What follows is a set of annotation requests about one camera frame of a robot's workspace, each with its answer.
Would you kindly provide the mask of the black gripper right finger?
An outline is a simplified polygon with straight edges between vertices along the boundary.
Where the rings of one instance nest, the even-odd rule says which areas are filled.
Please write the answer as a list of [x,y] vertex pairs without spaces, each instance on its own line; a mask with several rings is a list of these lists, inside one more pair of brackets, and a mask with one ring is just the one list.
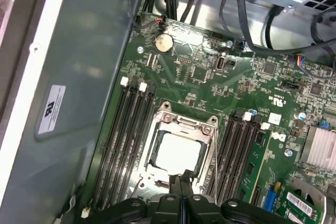
[[188,169],[181,177],[181,181],[187,184],[187,190],[182,191],[182,195],[191,223],[291,223],[284,217],[234,198],[219,206],[208,195],[193,193],[191,185],[194,177],[194,172]]

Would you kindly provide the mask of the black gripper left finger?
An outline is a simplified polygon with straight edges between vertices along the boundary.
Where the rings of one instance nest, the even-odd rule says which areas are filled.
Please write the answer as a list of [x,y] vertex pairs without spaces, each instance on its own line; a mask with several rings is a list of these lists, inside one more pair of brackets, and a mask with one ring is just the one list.
[[102,223],[180,223],[181,175],[169,177],[169,193],[155,195],[150,203],[129,198],[102,211]]

